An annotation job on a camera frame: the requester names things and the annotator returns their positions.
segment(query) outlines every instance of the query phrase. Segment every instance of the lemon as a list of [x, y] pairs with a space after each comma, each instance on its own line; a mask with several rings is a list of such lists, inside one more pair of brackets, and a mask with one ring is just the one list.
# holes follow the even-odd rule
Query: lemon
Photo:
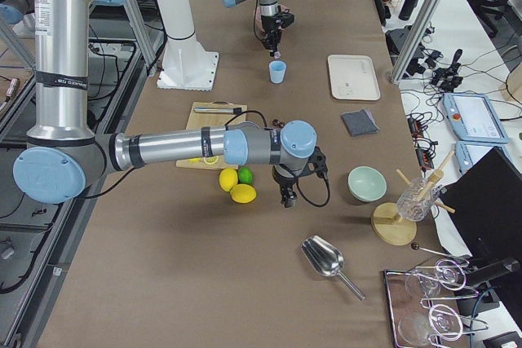
[[226, 192], [237, 185], [237, 172], [234, 169], [223, 169], [219, 173], [219, 185]]
[[203, 161], [207, 165], [215, 165], [216, 163], [218, 163], [218, 160], [219, 160], [219, 156], [209, 156], [208, 158], [203, 158]]
[[239, 178], [240, 183], [246, 183], [247, 185], [252, 185], [252, 182], [254, 181], [252, 170], [246, 166], [241, 167], [237, 171], [237, 177]]
[[232, 200], [237, 203], [245, 204], [250, 203], [257, 196], [257, 192], [254, 187], [245, 183], [240, 183], [232, 188], [230, 191]]

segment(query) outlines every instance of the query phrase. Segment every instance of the light blue cup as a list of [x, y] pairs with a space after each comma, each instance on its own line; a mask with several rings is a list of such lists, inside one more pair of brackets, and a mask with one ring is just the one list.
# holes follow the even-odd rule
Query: light blue cup
[[286, 63], [281, 60], [274, 60], [269, 65], [270, 81], [272, 83], [281, 83], [285, 79]]
[[348, 175], [350, 193], [364, 202], [380, 199], [386, 193], [386, 179], [376, 169], [368, 166], [359, 166]]

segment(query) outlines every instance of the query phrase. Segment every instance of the lime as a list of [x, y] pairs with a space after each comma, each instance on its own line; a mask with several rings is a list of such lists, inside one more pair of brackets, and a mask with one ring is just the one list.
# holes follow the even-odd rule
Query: lime
[[226, 192], [237, 185], [237, 172], [234, 169], [223, 169], [219, 173], [219, 185]]
[[254, 181], [254, 175], [252, 174], [252, 170], [250, 170], [246, 166], [242, 166], [237, 171], [237, 177], [239, 178], [240, 183], [246, 183], [247, 185], [252, 185]]

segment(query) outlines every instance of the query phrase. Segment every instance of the wooden cutting board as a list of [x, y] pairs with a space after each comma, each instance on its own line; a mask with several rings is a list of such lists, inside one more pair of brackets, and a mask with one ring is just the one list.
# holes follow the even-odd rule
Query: wooden cutting board
[[[188, 116], [186, 130], [199, 130], [203, 126], [224, 126], [225, 122], [230, 120], [232, 114], [209, 114], [209, 113], [195, 113], [194, 108], [241, 108], [246, 110], [246, 105], [230, 104], [230, 103], [215, 103], [215, 102], [194, 102], [190, 109]], [[238, 117], [231, 124], [239, 124], [245, 120], [245, 116]], [[222, 170], [227, 167], [237, 169], [237, 165], [227, 165], [224, 156], [215, 156], [212, 158], [198, 158], [198, 159], [183, 159], [176, 161], [177, 167], [186, 167], [189, 169], [208, 169], [208, 170]]]

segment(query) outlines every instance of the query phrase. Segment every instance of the table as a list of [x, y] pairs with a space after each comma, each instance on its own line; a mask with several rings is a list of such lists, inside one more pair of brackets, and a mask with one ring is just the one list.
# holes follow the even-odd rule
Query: table
[[[252, 168], [258, 198], [248, 205], [233, 204], [217, 172], [146, 166], [99, 200], [38, 346], [392, 346], [382, 270], [430, 256], [379, 240], [369, 223], [378, 202], [358, 202], [346, 186], [351, 169], [371, 165], [387, 179], [380, 201], [395, 201], [404, 190], [395, 169], [418, 174], [400, 92], [387, 81], [392, 65], [377, 12], [373, 0], [280, 2], [296, 15], [281, 44], [284, 83], [268, 80], [271, 59], [252, 35], [253, 2], [225, 9], [219, 0], [191, 0], [199, 41], [220, 53], [215, 87], [159, 90], [149, 80], [127, 134], [183, 129], [193, 101], [305, 120], [327, 156], [331, 202], [315, 209], [299, 199], [284, 209], [266, 166]], [[334, 99], [330, 54], [369, 55], [381, 99]], [[340, 115], [361, 108], [380, 132], [351, 138]], [[302, 188], [324, 200], [320, 180], [303, 180]], [[344, 253], [364, 302], [307, 263], [300, 245], [314, 234]], [[438, 247], [432, 222], [419, 224], [417, 240]]]
[[[397, 8], [391, 9], [391, 19], [387, 21], [384, 30], [403, 28], [407, 24], [412, 24], [417, 17], [423, 0], [419, 0], [419, 4], [414, 10], [409, 21], [404, 22], [398, 19], [401, 4]], [[460, 87], [455, 92], [475, 91], [477, 93], [487, 94], [492, 99], [492, 104], [500, 118], [511, 118], [520, 115], [520, 110], [505, 104], [505, 99], [499, 89], [503, 88], [502, 81], [505, 81], [509, 73], [508, 68], [503, 64], [503, 60], [499, 52], [489, 39], [484, 28], [477, 20], [475, 14], [470, 8], [466, 0], [441, 0], [432, 19], [431, 24], [435, 28], [429, 40], [423, 43], [427, 48], [436, 49], [444, 54], [441, 60], [443, 64], [451, 63], [453, 53], [457, 49], [462, 49], [462, 57], [459, 60], [461, 64], [469, 64], [469, 67], [462, 67], [459, 75], [464, 79]], [[424, 74], [426, 81], [429, 80], [431, 73], [427, 71]], [[426, 105], [426, 96], [423, 95], [423, 84], [426, 81], [421, 80], [421, 75], [415, 75], [410, 80], [403, 79], [400, 81], [400, 89], [403, 92], [403, 104], [406, 114], [412, 112], [433, 112], [433, 107]], [[507, 151], [512, 159], [513, 164], [518, 170], [522, 170], [522, 143], [519, 140], [519, 132], [522, 128], [522, 119], [508, 121], [502, 123], [506, 133], [510, 137], [507, 144]], [[427, 129], [427, 134], [432, 140], [439, 142], [436, 147], [436, 157], [434, 165], [437, 167], [444, 159], [446, 154], [454, 148], [458, 138], [454, 135], [447, 120], [441, 122], [432, 122]], [[458, 171], [458, 163], [456, 158], [445, 167], [445, 176], [441, 180], [443, 184], [449, 184], [457, 181], [461, 174]], [[451, 254], [469, 254], [469, 250], [462, 242], [460, 235], [454, 228], [449, 215], [441, 210], [436, 220], [437, 231], [441, 244], [450, 251]], [[513, 319], [507, 314], [504, 305], [491, 311], [480, 314], [480, 318], [489, 323], [489, 330], [477, 333], [476, 340], [480, 341], [487, 337], [496, 336], [498, 334], [516, 330], [522, 336], [522, 332], [515, 324]]]

